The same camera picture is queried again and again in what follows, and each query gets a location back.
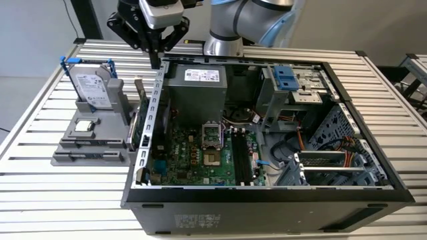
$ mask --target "motherboard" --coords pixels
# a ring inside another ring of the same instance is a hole
[[[253,159],[260,154],[255,132],[224,129],[220,124],[216,129],[212,123],[200,128],[172,127],[167,157],[153,161],[152,185],[266,185]]]

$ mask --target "metal workbench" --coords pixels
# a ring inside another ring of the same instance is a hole
[[[175,53],[201,54],[201,45],[179,44]],[[399,95],[367,57],[352,51],[245,47],[252,58],[326,61],[338,75],[367,126],[416,204],[350,234],[323,237],[350,240],[427,239],[427,123]],[[147,91],[156,71],[139,50],[123,42],[88,40],[68,56],[112,58],[124,92],[137,99],[135,76]],[[11,239],[141,239],[144,232],[129,210],[120,209],[127,167],[51,166],[56,144],[75,114],[76,93],[56,68],[28,110],[0,146],[0,236]],[[192,236],[240,239],[302,238],[298,235]],[[304,235],[316,239],[320,235]]]
[[[420,83],[427,86],[427,55],[407,54],[400,66],[406,67]]]

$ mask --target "power supply label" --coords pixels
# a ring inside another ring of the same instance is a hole
[[[104,82],[100,76],[89,74],[76,74],[79,88],[83,92],[85,101],[95,108],[111,108],[108,94],[105,91]]]
[[[217,228],[220,220],[220,214],[175,214],[175,224],[180,229]]]
[[[219,82],[220,71],[204,69],[187,69],[184,81]]]

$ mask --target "ram slot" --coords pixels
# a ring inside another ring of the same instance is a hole
[[[252,181],[251,176],[251,162],[248,156],[248,145],[245,135],[241,132],[233,132],[231,135],[232,146],[232,160],[236,184],[249,185]]]

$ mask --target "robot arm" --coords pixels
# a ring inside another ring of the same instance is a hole
[[[148,53],[152,69],[160,68],[160,58],[189,29],[184,9],[201,5],[203,0],[119,0],[117,12],[108,27],[131,45]],[[243,40],[272,47],[284,37],[295,15],[294,0],[211,0],[209,39],[205,55],[243,56]],[[173,32],[163,38],[167,27]]]
[[[188,32],[189,20],[184,9],[197,6],[200,0],[119,0],[117,12],[107,25],[133,49],[148,53],[152,69],[160,68],[159,55],[169,51]],[[163,38],[167,27],[173,32]]]

